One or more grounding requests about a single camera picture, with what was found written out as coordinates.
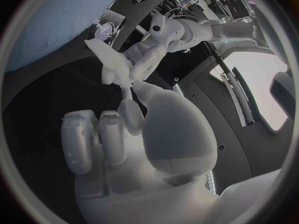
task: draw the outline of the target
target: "seat headrest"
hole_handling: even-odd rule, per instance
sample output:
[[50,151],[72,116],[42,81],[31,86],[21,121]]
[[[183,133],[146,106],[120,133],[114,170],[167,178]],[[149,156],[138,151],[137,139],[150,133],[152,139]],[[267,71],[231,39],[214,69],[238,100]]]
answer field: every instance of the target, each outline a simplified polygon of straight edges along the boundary
[[271,83],[270,93],[289,119],[295,119],[296,99],[294,81],[285,72],[278,72]]

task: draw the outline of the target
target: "window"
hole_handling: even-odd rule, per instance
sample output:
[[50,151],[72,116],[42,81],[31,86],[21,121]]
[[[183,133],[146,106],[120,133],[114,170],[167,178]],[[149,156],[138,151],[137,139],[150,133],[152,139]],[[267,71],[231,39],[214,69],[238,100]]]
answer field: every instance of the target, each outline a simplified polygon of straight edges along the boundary
[[[274,75],[279,71],[285,72],[287,65],[275,55],[258,52],[234,52],[225,59],[225,64],[230,70],[236,67],[240,71],[256,99],[261,115],[272,129],[280,129],[287,115],[273,99],[269,88]],[[217,71],[223,72],[216,66],[211,75],[221,80]]]

